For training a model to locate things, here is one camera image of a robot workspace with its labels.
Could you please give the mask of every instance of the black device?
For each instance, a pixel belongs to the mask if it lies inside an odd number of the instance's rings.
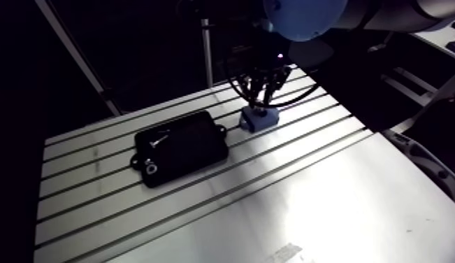
[[[156,187],[225,160],[225,136],[207,111],[187,115],[137,133],[131,166],[146,186]]]

